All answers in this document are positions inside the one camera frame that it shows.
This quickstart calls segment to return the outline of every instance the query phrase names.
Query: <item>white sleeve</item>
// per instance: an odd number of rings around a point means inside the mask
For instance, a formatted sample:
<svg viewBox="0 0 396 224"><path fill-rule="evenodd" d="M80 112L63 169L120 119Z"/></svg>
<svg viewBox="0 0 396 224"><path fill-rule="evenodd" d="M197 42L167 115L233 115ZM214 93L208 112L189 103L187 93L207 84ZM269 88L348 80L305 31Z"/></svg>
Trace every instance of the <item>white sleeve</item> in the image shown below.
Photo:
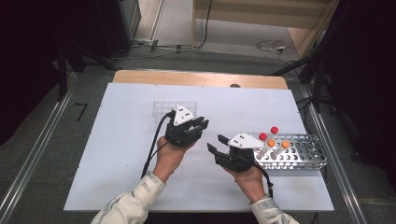
<svg viewBox="0 0 396 224"><path fill-rule="evenodd" d="M149 209L166 186L148 172L134 190L126 191L108 203L91 224L140 224L148 218Z"/></svg>
<svg viewBox="0 0 396 224"><path fill-rule="evenodd" d="M257 202L252 203L250 208L260 224L298 224L293 217L283 213L268 194Z"/></svg>

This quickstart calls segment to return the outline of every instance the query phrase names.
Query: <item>test tube rack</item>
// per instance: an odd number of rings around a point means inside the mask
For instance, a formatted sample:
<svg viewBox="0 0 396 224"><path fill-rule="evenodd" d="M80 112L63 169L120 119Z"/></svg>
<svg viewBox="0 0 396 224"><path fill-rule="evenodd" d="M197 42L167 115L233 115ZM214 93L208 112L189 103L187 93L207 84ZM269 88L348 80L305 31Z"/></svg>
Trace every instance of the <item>test tube rack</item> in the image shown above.
<svg viewBox="0 0 396 224"><path fill-rule="evenodd" d="M256 162L269 170L286 169L320 169L328 164L325 148L316 134L277 134L273 137L276 145L272 147L260 160L257 160L258 152L254 152ZM290 146L285 148L273 160L270 157L283 140L288 140Z"/></svg>

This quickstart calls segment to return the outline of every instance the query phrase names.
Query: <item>person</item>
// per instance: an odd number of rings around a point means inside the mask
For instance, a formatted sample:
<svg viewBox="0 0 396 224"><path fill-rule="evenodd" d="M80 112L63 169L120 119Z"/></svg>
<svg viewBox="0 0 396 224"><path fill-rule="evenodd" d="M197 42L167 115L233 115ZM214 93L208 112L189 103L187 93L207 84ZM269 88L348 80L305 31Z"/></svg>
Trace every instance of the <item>person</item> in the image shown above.
<svg viewBox="0 0 396 224"><path fill-rule="evenodd" d="M123 192L109 202L96 216L91 224L142 224L146 221L149 209L166 186L166 181L183 160L189 148L175 147L167 144L164 136L157 140L157 162L152 172L140 180L133 189ZM236 173L223 167L233 176L234 182L250 199L250 208L260 224L289 223L298 224L294 218L282 212L274 200L264 192L262 173L256 167Z"/></svg>

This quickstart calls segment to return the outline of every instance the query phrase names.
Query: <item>person's left hand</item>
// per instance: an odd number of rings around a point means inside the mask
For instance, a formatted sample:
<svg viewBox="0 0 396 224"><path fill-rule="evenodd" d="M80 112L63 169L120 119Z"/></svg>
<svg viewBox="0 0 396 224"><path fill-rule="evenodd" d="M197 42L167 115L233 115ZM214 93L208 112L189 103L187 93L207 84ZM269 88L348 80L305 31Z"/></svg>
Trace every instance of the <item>person's left hand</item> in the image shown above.
<svg viewBox="0 0 396 224"><path fill-rule="evenodd" d="M186 151L194 144L187 147L175 147L171 143L167 143L164 136L160 137L157 141L157 148L162 148L157 152L157 163L152 173L165 183L180 165Z"/></svg>

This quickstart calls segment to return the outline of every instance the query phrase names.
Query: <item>white board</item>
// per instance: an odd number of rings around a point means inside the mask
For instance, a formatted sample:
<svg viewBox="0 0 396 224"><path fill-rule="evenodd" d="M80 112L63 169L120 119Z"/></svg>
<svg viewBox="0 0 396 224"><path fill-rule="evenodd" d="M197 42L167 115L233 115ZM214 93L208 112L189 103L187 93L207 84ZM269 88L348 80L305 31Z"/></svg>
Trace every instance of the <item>white board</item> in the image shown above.
<svg viewBox="0 0 396 224"><path fill-rule="evenodd" d="M248 198L233 178L215 164L206 143L227 152L228 148L218 141L218 134L232 138L240 132L268 132L272 126L277 126L279 133L305 133L291 91L110 83L65 211L98 211L125 190L134 188L155 134L151 117L154 101L195 101L196 116L209 119L209 125L170 177L151 211L250 211ZM276 203L283 210L333 210L319 171L270 176L275 184Z"/></svg>

